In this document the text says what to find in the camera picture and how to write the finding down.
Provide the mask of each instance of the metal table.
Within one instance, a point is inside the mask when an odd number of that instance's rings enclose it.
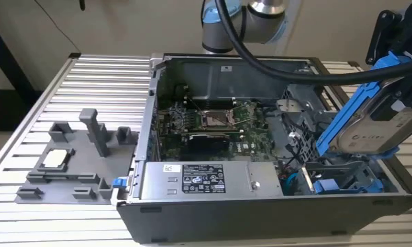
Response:
[[[328,72],[360,70],[348,62],[324,62]],[[111,205],[31,205],[13,199],[51,137],[52,122],[67,120],[73,129],[83,108],[96,108],[108,129],[142,126],[150,82],[150,58],[83,55],[69,58],[32,111],[0,152],[0,246],[139,246],[131,240]],[[356,87],[347,86],[348,95]],[[412,136],[400,145],[398,158],[412,174]],[[412,247],[412,209],[387,216],[352,237],[240,240],[187,243],[186,246],[408,246]]]

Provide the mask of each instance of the warning label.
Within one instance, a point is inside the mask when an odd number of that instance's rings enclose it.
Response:
[[[226,193],[223,165],[184,165],[184,193]]]

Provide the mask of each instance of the wire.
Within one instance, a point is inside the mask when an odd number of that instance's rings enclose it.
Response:
[[[207,0],[203,0],[202,3],[202,11],[200,11],[200,22],[202,22],[202,27],[203,27],[203,12],[204,12],[204,4],[207,3]]]
[[[298,172],[292,173],[292,174],[288,176],[287,180],[286,180],[286,183],[284,183],[284,191],[286,191],[286,194],[288,194],[288,189],[290,189],[290,187],[291,187],[291,184],[292,184],[292,182],[294,182],[294,179],[296,179],[296,175],[298,175]]]
[[[199,109],[199,111],[203,111],[202,109],[200,109],[200,107],[198,106],[198,104],[194,102],[194,100],[191,99],[191,97],[187,97],[190,100],[191,100],[191,102],[194,103],[194,106],[195,107],[198,107],[198,109]]]
[[[315,136],[319,136],[322,134],[320,132],[311,131],[311,130],[306,129],[303,126],[300,126],[299,124],[296,124],[294,122],[294,120],[291,120],[288,114],[282,114],[282,119],[286,123],[295,126],[295,128],[299,129],[302,132],[307,132],[308,134],[312,134]]]
[[[175,112],[175,113],[178,113],[178,115],[180,116],[180,120],[182,120],[182,126],[179,127],[179,129],[182,129],[183,126],[186,126],[184,115],[178,110],[162,110],[162,111],[163,112]]]
[[[286,166],[288,166],[288,165],[292,163],[294,160],[298,160],[298,159],[299,159],[302,150],[303,150],[303,145],[300,144],[300,142],[298,142],[298,151],[296,151],[296,153],[292,152],[292,149],[288,150],[288,151],[292,153],[294,157],[292,157],[291,160],[287,162]]]
[[[215,0],[223,27],[228,35],[228,39],[234,44],[240,57],[250,63],[250,65],[262,73],[274,78],[284,79],[295,84],[314,84],[314,85],[355,85],[364,84],[374,81],[382,81],[390,78],[404,77],[412,75],[412,61],[391,66],[387,68],[374,69],[366,72],[339,74],[339,75],[306,75],[295,74],[278,70],[260,62],[244,46],[235,27],[232,25],[231,16],[227,11],[226,1]]]
[[[40,6],[41,10],[44,11],[44,13],[47,14],[48,18],[51,19],[53,25],[56,26],[56,29],[61,32],[61,34],[64,35],[64,37],[68,39],[68,41],[72,43],[72,45],[75,46],[75,48],[77,49],[77,52],[81,53],[80,48],[77,48],[76,44],[73,43],[72,39],[67,36],[67,34],[63,32],[61,28],[57,26],[55,20],[52,19],[49,13],[47,12],[47,10],[44,9],[43,5],[39,3],[37,0],[33,0],[36,2],[36,4]]]

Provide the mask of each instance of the circuit board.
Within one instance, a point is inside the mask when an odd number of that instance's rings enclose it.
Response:
[[[159,111],[162,161],[275,161],[263,108],[235,101],[230,110],[188,110],[175,104]]]

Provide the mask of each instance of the white wall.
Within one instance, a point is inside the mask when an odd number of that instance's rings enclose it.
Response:
[[[380,11],[404,10],[411,3],[412,0],[303,0],[286,55],[364,65]]]
[[[411,2],[290,1],[295,6],[303,2],[303,6],[286,55],[358,62],[364,59],[378,13],[386,8],[404,9]],[[203,51],[202,0],[87,0],[84,12],[77,0],[39,2],[83,53]],[[0,0],[0,33],[31,82],[44,89],[76,49],[33,0]],[[258,55],[283,55],[282,47],[250,45]],[[0,88],[12,88],[1,72]]]
[[[202,53],[202,0],[39,0],[83,53]],[[69,41],[33,0],[0,0],[0,34],[29,80],[43,89],[71,52]],[[252,46],[256,54],[276,46]]]

